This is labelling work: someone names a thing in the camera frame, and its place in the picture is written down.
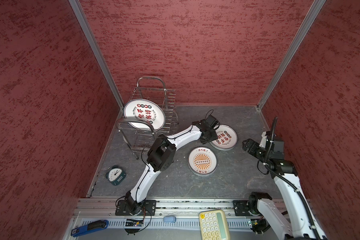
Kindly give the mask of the stainless steel dish rack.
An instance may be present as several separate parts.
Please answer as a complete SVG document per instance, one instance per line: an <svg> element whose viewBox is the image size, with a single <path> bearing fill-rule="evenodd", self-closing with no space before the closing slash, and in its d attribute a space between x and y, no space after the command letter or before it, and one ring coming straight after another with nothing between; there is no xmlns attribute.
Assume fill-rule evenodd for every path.
<svg viewBox="0 0 360 240"><path fill-rule="evenodd" d="M116 129L134 158L146 152L155 138L173 134L179 124L175 111L176 91L156 76L138 78L129 101L121 110Z"/></svg>

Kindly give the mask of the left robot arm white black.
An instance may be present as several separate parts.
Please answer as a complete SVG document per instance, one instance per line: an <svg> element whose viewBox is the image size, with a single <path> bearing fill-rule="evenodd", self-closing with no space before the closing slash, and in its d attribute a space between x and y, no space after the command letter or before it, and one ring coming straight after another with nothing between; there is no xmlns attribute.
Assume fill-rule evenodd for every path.
<svg viewBox="0 0 360 240"><path fill-rule="evenodd" d="M169 168L177 150L185 145L200 141L202 144L218 139L216 130L220 122L212 115L192 122L185 130L173 135L159 135L147 153L146 167L136 185L126 193L125 202L131 215L137 215L143 208L148 191L157 176Z"/></svg>

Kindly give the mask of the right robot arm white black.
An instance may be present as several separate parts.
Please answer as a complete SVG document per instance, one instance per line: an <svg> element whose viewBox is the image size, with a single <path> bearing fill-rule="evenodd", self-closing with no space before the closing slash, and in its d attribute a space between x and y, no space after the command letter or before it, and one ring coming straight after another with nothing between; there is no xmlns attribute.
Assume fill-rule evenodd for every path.
<svg viewBox="0 0 360 240"><path fill-rule="evenodd" d="M269 194L253 192L249 197L249 212L263 216L280 240L326 240L328 237L318 224L303 193L297 170L284 159L284 142L272 132L264 132L262 141L243 141L243 150L255 157L277 185L286 207L283 215Z"/></svg>

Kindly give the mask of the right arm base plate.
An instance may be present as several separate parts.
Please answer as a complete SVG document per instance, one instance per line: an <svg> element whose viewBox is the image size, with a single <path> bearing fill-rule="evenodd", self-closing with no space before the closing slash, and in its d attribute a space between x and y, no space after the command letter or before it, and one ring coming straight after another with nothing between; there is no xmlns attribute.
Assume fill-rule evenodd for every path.
<svg viewBox="0 0 360 240"><path fill-rule="evenodd" d="M249 212L248 200L234 200L233 209L236 217L247 217L251 216Z"/></svg>

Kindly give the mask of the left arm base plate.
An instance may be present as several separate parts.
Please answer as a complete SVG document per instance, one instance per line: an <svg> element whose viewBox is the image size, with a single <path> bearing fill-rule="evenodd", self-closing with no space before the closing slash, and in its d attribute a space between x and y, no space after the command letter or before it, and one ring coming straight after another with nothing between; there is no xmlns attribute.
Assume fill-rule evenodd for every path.
<svg viewBox="0 0 360 240"><path fill-rule="evenodd" d="M116 205L116 216L154 216L156 211L156 200L145 200L138 204L132 204L132 209L126 200L119 200Z"/></svg>

